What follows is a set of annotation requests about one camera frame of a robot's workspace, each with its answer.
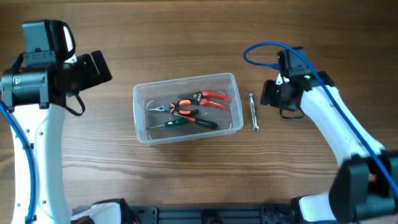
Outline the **small silver wrench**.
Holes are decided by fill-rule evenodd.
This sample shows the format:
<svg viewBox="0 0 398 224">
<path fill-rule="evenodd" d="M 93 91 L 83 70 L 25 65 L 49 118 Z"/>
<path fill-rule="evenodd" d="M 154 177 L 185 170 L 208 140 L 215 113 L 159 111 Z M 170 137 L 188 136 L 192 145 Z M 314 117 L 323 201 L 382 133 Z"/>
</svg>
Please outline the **small silver wrench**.
<svg viewBox="0 0 398 224">
<path fill-rule="evenodd" d="M 250 107 L 251 107 L 251 116 L 252 116 L 252 130 L 254 132 L 258 132 L 259 126 L 257 125 L 257 118 L 256 118 L 256 110 L 254 105 L 253 93 L 248 94 Z"/>
</svg>

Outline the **red black screwdriver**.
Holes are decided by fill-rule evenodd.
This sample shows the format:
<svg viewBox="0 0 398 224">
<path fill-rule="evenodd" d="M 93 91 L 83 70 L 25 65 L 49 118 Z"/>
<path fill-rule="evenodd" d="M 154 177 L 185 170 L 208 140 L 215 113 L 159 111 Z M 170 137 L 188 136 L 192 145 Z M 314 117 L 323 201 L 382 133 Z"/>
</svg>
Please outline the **red black screwdriver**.
<svg viewBox="0 0 398 224">
<path fill-rule="evenodd" d="M 201 118 L 196 118 L 194 116 L 184 116 L 184 115 L 180 115 L 177 113 L 174 113 L 174 115 L 179 116 L 179 117 L 183 117 L 183 118 L 187 118 L 189 121 L 198 124 L 200 126 L 206 127 L 208 129 L 217 129 L 218 128 L 218 124 L 213 122 L 213 121 L 208 121 L 205 119 L 201 119 Z"/>
</svg>

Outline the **red handled snips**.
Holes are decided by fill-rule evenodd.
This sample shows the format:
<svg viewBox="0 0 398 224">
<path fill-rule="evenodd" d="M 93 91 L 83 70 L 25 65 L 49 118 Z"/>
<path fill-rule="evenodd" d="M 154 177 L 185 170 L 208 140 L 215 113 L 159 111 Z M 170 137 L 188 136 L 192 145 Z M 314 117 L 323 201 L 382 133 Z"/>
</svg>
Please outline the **red handled snips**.
<svg viewBox="0 0 398 224">
<path fill-rule="evenodd" d="M 194 105 L 212 106 L 222 110 L 227 110 L 225 105 L 211 101 L 210 98 L 217 98 L 230 102 L 230 97 L 215 91 L 201 90 L 194 93 L 186 93 L 178 96 L 182 100 L 190 100 Z"/>
</svg>

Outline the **clear plastic container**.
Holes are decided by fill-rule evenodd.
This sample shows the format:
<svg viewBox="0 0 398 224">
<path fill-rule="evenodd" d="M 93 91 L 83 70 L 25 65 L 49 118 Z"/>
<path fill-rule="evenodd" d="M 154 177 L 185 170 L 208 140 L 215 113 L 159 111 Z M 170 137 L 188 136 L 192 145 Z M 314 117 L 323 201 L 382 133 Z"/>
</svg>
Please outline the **clear plastic container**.
<svg viewBox="0 0 398 224">
<path fill-rule="evenodd" d="M 230 102 L 210 98 L 211 101 L 225 105 L 227 110 L 199 105 L 182 106 L 181 109 L 198 109 L 199 113 L 194 117 L 217 123 L 217 129 L 208 129 L 191 121 L 181 126 L 149 129 L 152 126 L 183 118 L 169 112 L 149 111 L 149 109 L 180 101 L 182 99 L 178 97 L 179 95 L 201 90 L 228 95 Z M 244 124 L 241 98 L 232 73 L 178 78 L 136 85 L 133 89 L 133 112 L 137 140 L 148 145 L 234 134 Z"/>
</svg>

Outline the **orange black needle-nose pliers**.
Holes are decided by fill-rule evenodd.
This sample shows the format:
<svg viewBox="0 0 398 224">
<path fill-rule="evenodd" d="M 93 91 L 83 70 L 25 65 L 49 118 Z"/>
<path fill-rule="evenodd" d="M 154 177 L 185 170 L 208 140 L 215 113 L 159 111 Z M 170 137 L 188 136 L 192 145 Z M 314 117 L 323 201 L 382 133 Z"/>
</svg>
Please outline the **orange black needle-nose pliers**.
<svg viewBox="0 0 398 224">
<path fill-rule="evenodd" d="M 171 114 L 178 114 L 182 116 L 194 116 L 199 113 L 198 109 L 195 110 L 182 110 L 182 106 L 187 105 L 198 105 L 198 102 L 195 100 L 180 100 L 169 105 L 162 105 L 156 108 L 149 109 L 149 111 L 158 111 L 158 112 L 169 112 Z"/>
</svg>

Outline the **green handled screwdriver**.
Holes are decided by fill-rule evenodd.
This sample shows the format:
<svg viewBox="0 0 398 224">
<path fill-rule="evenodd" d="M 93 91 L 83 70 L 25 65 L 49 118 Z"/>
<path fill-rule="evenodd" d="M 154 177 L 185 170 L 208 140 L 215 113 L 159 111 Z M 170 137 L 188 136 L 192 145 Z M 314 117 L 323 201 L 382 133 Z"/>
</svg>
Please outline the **green handled screwdriver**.
<svg viewBox="0 0 398 224">
<path fill-rule="evenodd" d="M 176 120 L 173 120 L 173 121 L 165 122 L 164 124 L 160 124 L 160 125 L 157 125 L 157 126 L 149 127 L 149 129 L 159 128 L 159 127 L 181 126 L 181 125 L 184 125 L 184 124 L 187 124 L 187 123 L 188 123 L 188 119 L 187 118 L 180 118 L 180 119 L 176 119 Z"/>
</svg>

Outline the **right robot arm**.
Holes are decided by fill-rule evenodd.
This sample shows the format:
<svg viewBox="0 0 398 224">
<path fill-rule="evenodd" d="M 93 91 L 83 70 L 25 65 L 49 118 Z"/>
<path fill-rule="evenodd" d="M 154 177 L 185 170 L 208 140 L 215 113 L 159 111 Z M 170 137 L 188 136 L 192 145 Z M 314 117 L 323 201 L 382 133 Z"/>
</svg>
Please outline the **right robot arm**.
<svg viewBox="0 0 398 224">
<path fill-rule="evenodd" d="M 334 81 L 303 61 L 301 47 L 277 54 L 277 80 L 264 84 L 261 104 L 300 111 L 331 147 L 339 171 L 329 191 L 293 199 L 297 223 L 350 223 L 397 213 L 397 153 L 357 121 Z"/>
</svg>

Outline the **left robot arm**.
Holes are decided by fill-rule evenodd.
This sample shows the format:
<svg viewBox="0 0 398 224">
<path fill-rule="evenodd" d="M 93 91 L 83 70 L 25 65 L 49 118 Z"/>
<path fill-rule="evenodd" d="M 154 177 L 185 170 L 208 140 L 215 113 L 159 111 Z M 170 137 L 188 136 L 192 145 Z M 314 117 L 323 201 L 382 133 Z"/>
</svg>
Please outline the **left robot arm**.
<svg viewBox="0 0 398 224">
<path fill-rule="evenodd" d="M 76 56 L 67 23 L 25 22 L 25 51 L 1 77 L 1 113 L 14 141 L 16 196 L 13 223 L 137 223 L 122 198 L 95 202 L 77 215 L 63 186 L 62 131 L 67 98 L 112 76 L 97 50 Z"/>
</svg>

